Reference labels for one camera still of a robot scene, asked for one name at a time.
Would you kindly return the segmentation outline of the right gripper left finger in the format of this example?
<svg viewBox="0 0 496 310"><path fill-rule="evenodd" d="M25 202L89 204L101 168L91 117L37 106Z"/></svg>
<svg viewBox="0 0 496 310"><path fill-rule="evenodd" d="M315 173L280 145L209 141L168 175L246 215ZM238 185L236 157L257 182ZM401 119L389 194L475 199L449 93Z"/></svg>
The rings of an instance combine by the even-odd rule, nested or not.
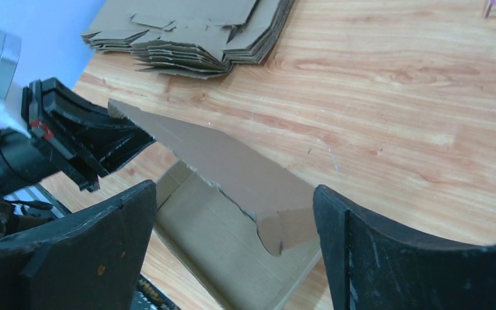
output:
<svg viewBox="0 0 496 310"><path fill-rule="evenodd" d="M0 205L0 309L129 309L155 221L156 184L7 234Z"/></svg>

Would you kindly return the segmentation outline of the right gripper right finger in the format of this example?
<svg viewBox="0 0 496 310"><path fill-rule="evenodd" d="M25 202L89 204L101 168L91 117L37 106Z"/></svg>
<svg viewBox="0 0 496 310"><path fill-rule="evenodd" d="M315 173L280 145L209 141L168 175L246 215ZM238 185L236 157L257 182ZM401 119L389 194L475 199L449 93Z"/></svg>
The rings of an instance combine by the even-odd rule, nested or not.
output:
<svg viewBox="0 0 496 310"><path fill-rule="evenodd" d="M335 309L496 309L496 244L416 230L325 185L313 211Z"/></svg>

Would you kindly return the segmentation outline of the stack of flat cardboard sheets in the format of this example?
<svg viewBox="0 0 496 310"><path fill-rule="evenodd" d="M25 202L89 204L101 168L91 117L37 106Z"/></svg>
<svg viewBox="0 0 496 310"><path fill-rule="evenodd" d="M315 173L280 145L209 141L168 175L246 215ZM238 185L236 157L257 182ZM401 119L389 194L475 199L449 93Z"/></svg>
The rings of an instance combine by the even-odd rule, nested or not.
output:
<svg viewBox="0 0 496 310"><path fill-rule="evenodd" d="M83 42L100 52L127 52L142 72L197 79L259 64L275 46L293 2L106 1Z"/></svg>

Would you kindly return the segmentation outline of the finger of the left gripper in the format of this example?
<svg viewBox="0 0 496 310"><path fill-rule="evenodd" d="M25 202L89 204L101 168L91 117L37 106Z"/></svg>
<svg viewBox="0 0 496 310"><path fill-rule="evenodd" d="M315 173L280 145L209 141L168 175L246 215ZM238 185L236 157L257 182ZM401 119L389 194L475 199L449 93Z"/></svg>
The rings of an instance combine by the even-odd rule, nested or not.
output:
<svg viewBox="0 0 496 310"><path fill-rule="evenodd" d="M72 158L76 174L107 176L154 143L154 138L136 126L103 129L77 126L74 137L83 146Z"/></svg>
<svg viewBox="0 0 496 310"><path fill-rule="evenodd" d="M67 120L93 129L135 129L130 120L111 117L107 108L87 101L56 78L43 80L41 86L43 110L55 121Z"/></svg>

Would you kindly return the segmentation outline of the brown cardboard box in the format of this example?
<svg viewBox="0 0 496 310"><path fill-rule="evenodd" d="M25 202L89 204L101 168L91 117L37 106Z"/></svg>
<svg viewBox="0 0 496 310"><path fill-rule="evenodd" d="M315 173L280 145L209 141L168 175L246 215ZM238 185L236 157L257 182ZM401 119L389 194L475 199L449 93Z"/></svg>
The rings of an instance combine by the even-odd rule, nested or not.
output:
<svg viewBox="0 0 496 310"><path fill-rule="evenodd" d="M157 181L158 238L224 309L282 309L321 258L314 187L238 139L115 99L176 163Z"/></svg>

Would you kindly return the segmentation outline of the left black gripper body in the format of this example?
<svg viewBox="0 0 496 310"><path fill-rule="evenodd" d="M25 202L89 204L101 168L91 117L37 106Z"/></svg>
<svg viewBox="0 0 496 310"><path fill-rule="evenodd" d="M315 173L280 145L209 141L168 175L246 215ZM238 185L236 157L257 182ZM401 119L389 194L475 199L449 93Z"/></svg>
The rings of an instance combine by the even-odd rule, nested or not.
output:
<svg viewBox="0 0 496 310"><path fill-rule="evenodd" d="M74 129L82 125L55 121L43 110L42 81L23 87L21 115L30 137L0 127L0 199L59 172L82 191L99 189L102 176L82 176L72 166L72 158L83 148L74 137Z"/></svg>

